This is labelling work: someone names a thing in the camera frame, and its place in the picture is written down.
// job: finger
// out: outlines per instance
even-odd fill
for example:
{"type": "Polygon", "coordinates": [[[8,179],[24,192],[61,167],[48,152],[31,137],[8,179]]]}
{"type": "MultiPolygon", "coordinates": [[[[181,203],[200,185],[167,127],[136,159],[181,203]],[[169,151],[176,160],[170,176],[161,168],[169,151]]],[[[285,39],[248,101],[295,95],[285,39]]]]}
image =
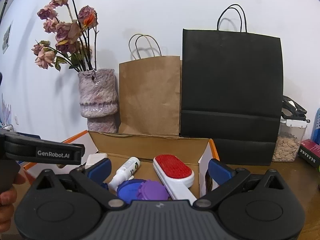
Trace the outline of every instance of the finger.
{"type": "Polygon", "coordinates": [[[0,223],[0,233],[4,233],[8,231],[10,229],[10,225],[11,225],[11,219],[4,223],[0,223]]]}
{"type": "Polygon", "coordinates": [[[1,206],[0,207],[0,224],[11,219],[14,213],[13,205],[1,206]]]}
{"type": "Polygon", "coordinates": [[[12,187],[8,191],[0,194],[0,205],[10,205],[17,200],[17,190],[12,187]]]}
{"type": "Polygon", "coordinates": [[[18,173],[17,176],[14,178],[14,182],[13,183],[21,185],[21,184],[23,184],[25,182],[26,182],[26,178],[18,173]]]}

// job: vase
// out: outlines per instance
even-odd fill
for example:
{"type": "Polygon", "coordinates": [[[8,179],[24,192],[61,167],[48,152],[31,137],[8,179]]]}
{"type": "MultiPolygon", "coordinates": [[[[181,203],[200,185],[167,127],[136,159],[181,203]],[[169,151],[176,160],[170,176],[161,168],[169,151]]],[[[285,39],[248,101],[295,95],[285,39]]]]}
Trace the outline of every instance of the vase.
{"type": "Polygon", "coordinates": [[[99,69],[78,73],[80,111],[88,118],[88,129],[116,132],[114,117],[118,111],[118,95],[114,69],[99,69]]]}

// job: gray ribbed panel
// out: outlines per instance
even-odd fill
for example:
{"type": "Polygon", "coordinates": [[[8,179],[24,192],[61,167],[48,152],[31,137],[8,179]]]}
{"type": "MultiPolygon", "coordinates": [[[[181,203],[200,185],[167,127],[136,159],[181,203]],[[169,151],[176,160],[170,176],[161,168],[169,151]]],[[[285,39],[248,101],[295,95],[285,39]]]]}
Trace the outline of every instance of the gray ribbed panel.
{"type": "Polygon", "coordinates": [[[210,212],[187,201],[135,201],[126,210],[109,212],[83,240],[236,240],[210,212]]]}

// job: wooden table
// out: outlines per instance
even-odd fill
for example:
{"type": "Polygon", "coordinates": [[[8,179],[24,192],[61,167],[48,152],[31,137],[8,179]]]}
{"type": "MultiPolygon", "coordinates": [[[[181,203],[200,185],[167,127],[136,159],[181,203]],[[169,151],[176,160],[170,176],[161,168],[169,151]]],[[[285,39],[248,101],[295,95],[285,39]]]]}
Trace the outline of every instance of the wooden table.
{"type": "Polygon", "coordinates": [[[297,157],[291,163],[272,163],[270,166],[241,166],[251,173],[264,174],[276,169],[302,204],[306,222],[298,240],[320,240],[320,172],[297,157]]]}

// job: black robotic device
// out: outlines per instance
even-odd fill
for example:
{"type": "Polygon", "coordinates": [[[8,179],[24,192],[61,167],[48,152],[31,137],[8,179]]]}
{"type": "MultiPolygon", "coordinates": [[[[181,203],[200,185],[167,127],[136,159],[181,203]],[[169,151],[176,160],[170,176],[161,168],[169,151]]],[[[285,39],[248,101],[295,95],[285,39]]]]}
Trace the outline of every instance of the black robotic device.
{"type": "MultiPolygon", "coordinates": [[[[0,166],[19,160],[80,165],[84,148],[0,133],[0,166]],[[54,158],[39,151],[57,152],[54,158]],[[69,152],[68,160],[59,153],[69,152]]],[[[264,175],[235,171],[231,179],[190,206],[189,201],[133,201],[125,204],[86,176],[83,167],[70,174],[44,170],[15,212],[26,240],[293,240],[302,230],[302,206],[276,170],[264,175]]],[[[17,169],[12,169],[11,176],[17,169]]]]}

